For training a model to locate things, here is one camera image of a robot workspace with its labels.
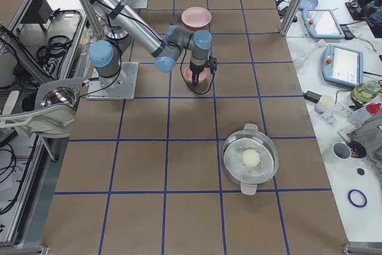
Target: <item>white ball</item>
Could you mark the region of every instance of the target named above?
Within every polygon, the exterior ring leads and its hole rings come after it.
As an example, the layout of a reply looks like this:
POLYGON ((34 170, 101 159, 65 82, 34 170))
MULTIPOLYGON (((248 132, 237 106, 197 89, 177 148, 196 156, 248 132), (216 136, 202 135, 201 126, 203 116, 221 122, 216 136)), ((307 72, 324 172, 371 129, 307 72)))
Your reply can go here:
POLYGON ((260 163, 260 154, 254 149, 246 149, 241 158, 247 167, 255 167, 260 163))

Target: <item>tablet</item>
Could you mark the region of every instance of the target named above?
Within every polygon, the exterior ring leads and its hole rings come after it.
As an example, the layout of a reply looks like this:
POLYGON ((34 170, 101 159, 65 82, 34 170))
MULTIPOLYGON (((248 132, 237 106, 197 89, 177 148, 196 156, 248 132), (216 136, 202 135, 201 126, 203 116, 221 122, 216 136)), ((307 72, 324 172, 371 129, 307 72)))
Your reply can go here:
POLYGON ((345 34, 331 10, 303 9, 303 21, 310 36, 316 39, 343 39, 345 34))
POLYGON ((355 87, 363 81, 363 54, 360 51, 328 45, 322 58, 326 81, 355 87))

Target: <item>red cap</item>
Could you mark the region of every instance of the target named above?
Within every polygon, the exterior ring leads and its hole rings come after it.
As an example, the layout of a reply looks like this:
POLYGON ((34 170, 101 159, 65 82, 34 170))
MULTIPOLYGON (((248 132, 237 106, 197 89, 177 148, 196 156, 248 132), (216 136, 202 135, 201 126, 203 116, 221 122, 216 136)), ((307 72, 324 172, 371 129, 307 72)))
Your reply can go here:
POLYGON ((374 116, 380 110, 381 105, 381 103, 371 103, 366 106, 366 110, 370 113, 370 115, 374 116))

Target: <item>power adapter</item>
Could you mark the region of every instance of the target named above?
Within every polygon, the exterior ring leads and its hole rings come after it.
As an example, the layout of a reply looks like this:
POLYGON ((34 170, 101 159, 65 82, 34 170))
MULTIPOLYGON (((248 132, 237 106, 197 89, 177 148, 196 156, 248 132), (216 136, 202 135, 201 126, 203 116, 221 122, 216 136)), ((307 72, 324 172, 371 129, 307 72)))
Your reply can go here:
POLYGON ((308 91, 306 93, 303 93, 303 95, 304 95, 305 100, 311 101, 311 102, 316 103, 316 104, 318 103, 319 99, 321 98, 321 95, 316 94, 312 91, 308 91))
POLYGON ((352 31, 350 31, 346 24, 340 24, 340 27, 345 34, 345 40, 352 40, 354 38, 352 31))
POLYGON ((288 7, 289 6, 286 6, 283 9, 279 10, 279 16, 280 17, 284 17, 285 16, 285 13, 287 13, 288 7))

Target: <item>small white cup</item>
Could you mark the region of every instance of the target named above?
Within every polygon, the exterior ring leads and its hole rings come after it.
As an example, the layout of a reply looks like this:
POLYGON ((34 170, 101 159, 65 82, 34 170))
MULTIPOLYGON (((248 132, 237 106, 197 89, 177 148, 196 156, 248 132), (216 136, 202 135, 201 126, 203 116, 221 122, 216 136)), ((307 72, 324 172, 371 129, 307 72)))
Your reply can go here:
POLYGON ((323 158, 326 162, 340 162, 351 157, 352 150, 345 142, 336 142, 323 153, 323 158))
POLYGON ((330 96, 321 96, 315 106, 316 113, 322 114, 334 106, 334 99, 330 96))

